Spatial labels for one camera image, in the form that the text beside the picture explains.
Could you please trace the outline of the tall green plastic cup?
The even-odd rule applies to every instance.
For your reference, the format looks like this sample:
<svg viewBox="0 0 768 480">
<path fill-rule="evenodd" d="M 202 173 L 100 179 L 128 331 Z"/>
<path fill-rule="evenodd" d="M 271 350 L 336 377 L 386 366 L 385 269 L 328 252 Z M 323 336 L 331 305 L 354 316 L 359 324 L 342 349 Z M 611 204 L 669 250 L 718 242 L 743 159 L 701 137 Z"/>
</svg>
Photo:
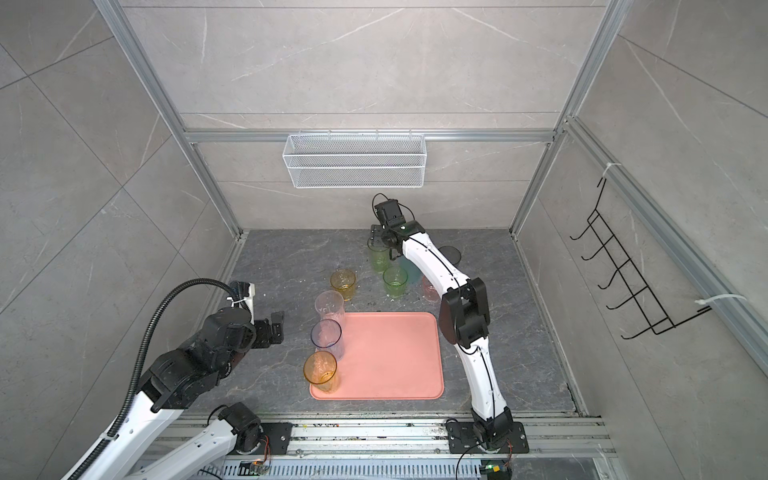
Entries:
<svg viewBox="0 0 768 480">
<path fill-rule="evenodd" d="M 369 238 L 367 248 L 373 271 L 377 273 L 385 272 L 390 267 L 390 249 L 378 237 Z"/>
</svg>

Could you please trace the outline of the blue plastic cup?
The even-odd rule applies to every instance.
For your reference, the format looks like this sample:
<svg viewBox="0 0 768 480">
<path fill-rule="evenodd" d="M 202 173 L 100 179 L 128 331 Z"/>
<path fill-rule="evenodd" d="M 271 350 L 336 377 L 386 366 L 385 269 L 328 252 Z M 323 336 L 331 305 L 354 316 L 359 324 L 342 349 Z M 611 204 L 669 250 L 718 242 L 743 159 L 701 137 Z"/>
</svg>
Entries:
<svg viewBox="0 0 768 480">
<path fill-rule="evenodd" d="M 318 351 L 326 351 L 337 360 L 343 358 L 345 353 L 343 329 L 338 321 L 332 318 L 318 321 L 312 328 L 310 340 Z"/>
</svg>

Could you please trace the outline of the tall yellow plastic cup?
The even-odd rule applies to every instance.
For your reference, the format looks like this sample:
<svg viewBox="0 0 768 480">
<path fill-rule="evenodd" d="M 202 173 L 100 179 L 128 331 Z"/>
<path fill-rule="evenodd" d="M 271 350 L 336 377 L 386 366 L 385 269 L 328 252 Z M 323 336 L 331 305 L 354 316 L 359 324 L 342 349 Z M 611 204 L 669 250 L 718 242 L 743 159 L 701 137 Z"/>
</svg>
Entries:
<svg viewBox="0 0 768 480">
<path fill-rule="evenodd" d="M 340 386 L 340 374 L 336 357 L 327 351 L 316 351 L 304 363 L 305 380 L 317 390 L 333 393 Z"/>
</svg>

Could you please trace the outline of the clear plastic cup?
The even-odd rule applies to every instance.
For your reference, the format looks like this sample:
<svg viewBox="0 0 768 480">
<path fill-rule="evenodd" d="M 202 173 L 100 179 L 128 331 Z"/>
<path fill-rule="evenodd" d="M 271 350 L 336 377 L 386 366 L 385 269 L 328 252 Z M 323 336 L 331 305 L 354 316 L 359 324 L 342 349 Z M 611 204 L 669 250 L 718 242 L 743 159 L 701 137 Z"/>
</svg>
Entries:
<svg viewBox="0 0 768 480">
<path fill-rule="evenodd" d="M 336 290 L 328 290 L 317 296 L 315 310 L 321 319 L 331 319 L 340 326 L 345 324 L 345 300 Z"/>
</svg>

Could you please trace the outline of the pink tray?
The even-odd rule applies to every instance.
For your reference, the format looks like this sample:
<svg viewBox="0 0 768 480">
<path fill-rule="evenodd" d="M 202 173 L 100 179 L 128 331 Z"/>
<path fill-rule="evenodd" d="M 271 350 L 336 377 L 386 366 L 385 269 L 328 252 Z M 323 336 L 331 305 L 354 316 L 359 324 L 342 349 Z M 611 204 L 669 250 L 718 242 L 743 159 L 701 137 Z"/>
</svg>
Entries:
<svg viewBox="0 0 768 480">
<path fill-rule="evenodd" d="M 444 392 L 440 340 L 427 312 L 350 312 L 338 387 L 322 401 L 434 400 Z"/>
</svg>

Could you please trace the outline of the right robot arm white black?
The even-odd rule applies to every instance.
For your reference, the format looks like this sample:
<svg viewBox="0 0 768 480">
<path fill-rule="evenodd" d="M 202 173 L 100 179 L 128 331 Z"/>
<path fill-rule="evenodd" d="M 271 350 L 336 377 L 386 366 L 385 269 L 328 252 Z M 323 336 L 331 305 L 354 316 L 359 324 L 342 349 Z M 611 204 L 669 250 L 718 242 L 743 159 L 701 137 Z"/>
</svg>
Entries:
<svg viewBox="0 0 768 480">
<path fill-rule="evenodd" d="M 457 350 L 468 380 L 476 442 L 487 451 L 496 450 L 512 431 L 514 419 L 492 364 L 486 285 L 462 273 L 416 219 L 406 218 L 409 210 L 395 198 L 372 203 L 384 245 L 418 267 L 441 295 L 438 327 Z"/>
</svg>

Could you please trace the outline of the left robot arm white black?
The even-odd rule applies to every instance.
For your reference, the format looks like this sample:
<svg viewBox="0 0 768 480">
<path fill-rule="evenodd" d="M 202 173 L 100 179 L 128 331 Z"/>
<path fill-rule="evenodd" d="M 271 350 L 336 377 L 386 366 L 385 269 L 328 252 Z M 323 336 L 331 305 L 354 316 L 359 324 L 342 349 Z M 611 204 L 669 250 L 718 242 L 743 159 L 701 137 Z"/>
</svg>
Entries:
<svg viewBox="0 0 768 480">
<path fill-rule="evenodd" d="M 171 302 L 198 285 L 219 288 L 229 306 L 207 316 L 179 347 L 146 362 L 160 319 Z M 131 469 L 155 439 L 197 400 L 228 377 L 253 349 L 284 340 L 282 311 L 265 319 L 253 314 L 255 286 L 194 278 L 174 287 L 160 302 L 145 329 L 122 406 L 109 428 L 66 473 L 68 479 L 188 479 L 232 453 L 258 455 L 270 466 L 273 448 L 283 438 L 269 435 L 261 419 L 241 402 L 224 404 L 209 415 L 192 439 L 152 464 Z"/>
</svg>

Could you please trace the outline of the teal plastic cup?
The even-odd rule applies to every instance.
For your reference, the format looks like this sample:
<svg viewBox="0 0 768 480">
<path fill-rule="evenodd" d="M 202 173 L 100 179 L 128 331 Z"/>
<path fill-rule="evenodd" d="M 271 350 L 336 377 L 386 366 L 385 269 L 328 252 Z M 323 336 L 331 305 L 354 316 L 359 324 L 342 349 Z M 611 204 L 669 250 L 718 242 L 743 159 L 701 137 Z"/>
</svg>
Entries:
<svg viewBox="0 0 768 480">
<path fill-rule="evenodd" d="M 401 256 L 399 258 L 399 265 L 406 271 L 409 284 L 417 284 L 421 281 L 422 273 L 413 262 Z"/>
</svg>

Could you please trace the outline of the short green plastic cup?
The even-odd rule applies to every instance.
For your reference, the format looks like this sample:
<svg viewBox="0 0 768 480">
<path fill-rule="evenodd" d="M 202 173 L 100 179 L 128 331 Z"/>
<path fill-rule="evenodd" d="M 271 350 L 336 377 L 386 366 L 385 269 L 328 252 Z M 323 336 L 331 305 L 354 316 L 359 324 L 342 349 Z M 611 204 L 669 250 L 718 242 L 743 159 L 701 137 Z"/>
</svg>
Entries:
<svg viewBox="0 0 768 480">
<path fill-rule="evenodd" d="M 383 272 L 382 279 L 389 297 L 399 298 L 405 294 L 409 277 L 404 268 L 391 266 Z"/>
</svg>

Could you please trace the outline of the short yellow plastic cup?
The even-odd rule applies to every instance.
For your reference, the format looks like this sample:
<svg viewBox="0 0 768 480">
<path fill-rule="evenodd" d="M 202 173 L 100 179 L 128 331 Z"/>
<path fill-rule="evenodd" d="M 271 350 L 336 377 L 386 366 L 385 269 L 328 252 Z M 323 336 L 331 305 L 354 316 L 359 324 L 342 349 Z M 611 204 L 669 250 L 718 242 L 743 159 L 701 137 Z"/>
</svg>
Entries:
<svg viewBox="0 0 768 480">
<path fill-rule="evenodd" d="M 350 301 L 356 293 L 357 276 L 351 269 L 337 269 L 330 277 L 330 285 L 345 301 Z"/>
</svg>

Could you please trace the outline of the dark grey plastic cup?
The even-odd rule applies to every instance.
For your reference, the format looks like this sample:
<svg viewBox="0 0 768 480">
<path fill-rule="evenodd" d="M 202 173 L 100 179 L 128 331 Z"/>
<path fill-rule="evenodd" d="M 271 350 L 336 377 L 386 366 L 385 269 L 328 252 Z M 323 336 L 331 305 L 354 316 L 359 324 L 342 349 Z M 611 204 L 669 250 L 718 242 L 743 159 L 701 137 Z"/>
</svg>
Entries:
<svg viewBox="0 0 768 480">
<path fill-rule="evenodd" d="M 462 254 L 460 250 L 453 246 L 441 246 L 439 248 L 441 254 L 454 266 L 458 267 L 462 260 Z"/>
</svg>

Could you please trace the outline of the pink plastic cup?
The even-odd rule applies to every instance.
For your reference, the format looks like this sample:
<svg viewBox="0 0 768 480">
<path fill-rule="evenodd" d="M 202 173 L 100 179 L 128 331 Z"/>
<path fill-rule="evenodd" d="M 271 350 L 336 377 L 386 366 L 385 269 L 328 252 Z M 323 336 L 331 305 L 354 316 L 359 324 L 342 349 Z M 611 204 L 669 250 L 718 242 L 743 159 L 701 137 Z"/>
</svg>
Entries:
<svg viewBox="0 0 768 480">
<path fill-rule="evenodd" d="M 437 291 L 435 286 L 427 279 L 426 276 L 422 277 L 421 286 L 425 300 L 430 303 L 437 303 L 440 301 L 441 294 Z"/>
</svg>

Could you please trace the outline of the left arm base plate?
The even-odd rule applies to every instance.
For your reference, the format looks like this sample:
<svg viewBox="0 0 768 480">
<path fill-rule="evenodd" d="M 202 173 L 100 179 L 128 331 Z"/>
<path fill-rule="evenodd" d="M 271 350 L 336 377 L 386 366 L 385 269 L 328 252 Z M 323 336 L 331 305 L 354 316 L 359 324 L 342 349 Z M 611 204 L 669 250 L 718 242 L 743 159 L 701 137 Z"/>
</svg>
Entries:
<svg viewBox="0 0 768 480">
<path fill-rule="evenodd" d="M 264 456 L 266 444 L 269 444 L 270 456 L 286 455 L 292 430 L 293 424 L 289 422 L 262 423 L 259 440 L 251 454 Z"/>
</svg>

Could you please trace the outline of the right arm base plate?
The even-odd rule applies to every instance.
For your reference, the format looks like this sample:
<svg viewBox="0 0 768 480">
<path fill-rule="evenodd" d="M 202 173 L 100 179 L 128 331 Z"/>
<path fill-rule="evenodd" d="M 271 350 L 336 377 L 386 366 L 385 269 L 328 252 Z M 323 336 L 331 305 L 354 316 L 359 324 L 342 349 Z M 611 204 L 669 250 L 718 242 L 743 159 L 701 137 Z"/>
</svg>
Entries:
<svg viewBox="0 0 768 480">
<path fill-rule="evenodd" d="M 521 422 L 515 421 L 509 428 L 503 427 L 500 435 L 495 435 L 485 442 L 481 442 L 476 435 L 472 422 L 448 419 L 444 426 L 452 454 L 512 453 L 517 455 L 530 452 L 527 434 Z"/>
</svg>

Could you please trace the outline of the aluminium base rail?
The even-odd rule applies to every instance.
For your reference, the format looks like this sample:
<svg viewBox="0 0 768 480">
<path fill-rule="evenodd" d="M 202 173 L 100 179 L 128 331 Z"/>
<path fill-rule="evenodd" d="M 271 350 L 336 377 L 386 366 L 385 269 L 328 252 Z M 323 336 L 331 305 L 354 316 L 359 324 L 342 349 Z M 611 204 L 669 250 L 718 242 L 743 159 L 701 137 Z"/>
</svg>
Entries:
<svg viewBox="0 0 768 480">
<path fill-rule="evenodd" d="M 626 473 L 597 418 L 524 414 L 530 452 L 452 454 L 443 417 L 267 415 L 263 423 L 293 424 L 286 455 L 232 452 L 188 479 L 624 479 Z M 192 439 L 201 417 L 184 417 L 162 433 L 132 467 L 152 464 Z"/>
</svg>

